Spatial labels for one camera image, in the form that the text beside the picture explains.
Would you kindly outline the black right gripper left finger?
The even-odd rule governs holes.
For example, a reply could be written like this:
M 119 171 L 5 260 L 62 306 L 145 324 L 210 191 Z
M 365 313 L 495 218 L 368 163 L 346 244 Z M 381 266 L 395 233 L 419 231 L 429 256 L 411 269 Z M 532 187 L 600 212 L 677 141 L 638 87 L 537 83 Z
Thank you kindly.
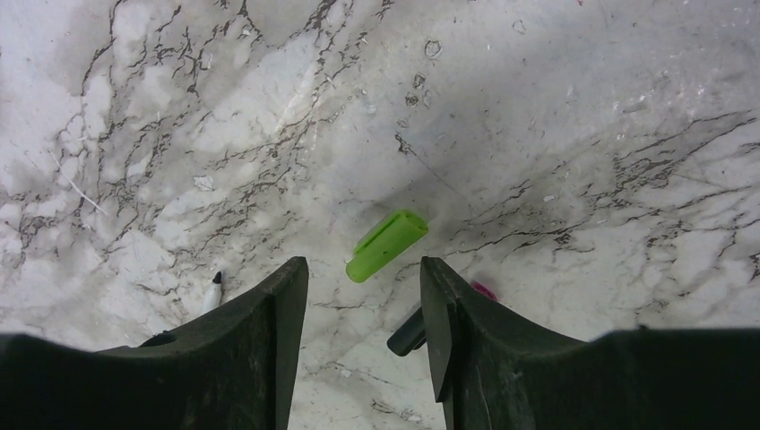
M 1 338 L 4 429 L 284 429 L 307 304 L 303 257 L 137 347 Z

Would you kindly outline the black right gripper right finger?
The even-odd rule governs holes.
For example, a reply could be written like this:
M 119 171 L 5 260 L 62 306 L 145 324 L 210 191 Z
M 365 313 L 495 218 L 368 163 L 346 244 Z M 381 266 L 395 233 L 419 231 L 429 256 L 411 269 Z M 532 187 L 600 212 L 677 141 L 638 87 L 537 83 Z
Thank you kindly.
M 756 429 L 756 329 L 613 331 L 532 322 L 425 257 L 420 295 L 449 429 Z

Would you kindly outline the lime green pen cap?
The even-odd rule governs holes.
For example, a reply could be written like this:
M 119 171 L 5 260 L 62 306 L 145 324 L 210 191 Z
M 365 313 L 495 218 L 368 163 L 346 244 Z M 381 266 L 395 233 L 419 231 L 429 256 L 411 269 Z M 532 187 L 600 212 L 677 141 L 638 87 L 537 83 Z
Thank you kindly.
M 416 213 L 404 209 L 389 213 L 358 241 L 346 265 L 347 276 L 365 282 L 427 233 L 427 222 Z

